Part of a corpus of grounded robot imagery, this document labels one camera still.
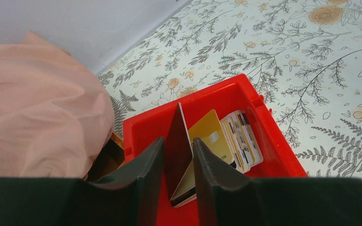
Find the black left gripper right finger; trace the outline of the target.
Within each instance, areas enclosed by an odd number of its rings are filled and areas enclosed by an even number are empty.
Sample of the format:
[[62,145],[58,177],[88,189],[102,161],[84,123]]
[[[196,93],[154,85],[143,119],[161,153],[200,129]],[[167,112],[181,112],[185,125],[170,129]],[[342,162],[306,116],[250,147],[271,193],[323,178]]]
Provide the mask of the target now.
[[358,178],[250,178],[193,140],[202,226],[362,226]]

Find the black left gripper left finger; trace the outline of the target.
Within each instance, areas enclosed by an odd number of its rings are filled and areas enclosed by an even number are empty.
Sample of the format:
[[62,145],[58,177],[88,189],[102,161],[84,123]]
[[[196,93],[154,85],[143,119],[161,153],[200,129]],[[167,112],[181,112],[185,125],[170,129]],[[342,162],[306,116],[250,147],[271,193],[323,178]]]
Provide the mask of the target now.
[[88,182],[79,178],[0,177],[0,226],[153,226],[165,139]]

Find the grey card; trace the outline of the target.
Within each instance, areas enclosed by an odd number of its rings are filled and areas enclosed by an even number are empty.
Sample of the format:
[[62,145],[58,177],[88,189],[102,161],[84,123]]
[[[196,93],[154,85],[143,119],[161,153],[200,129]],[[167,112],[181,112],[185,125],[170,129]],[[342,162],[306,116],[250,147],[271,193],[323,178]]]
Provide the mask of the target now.
[[192,157],[192,146],[182,105],[178,102],[165,138],[164,174],[169,200],[175,196]]

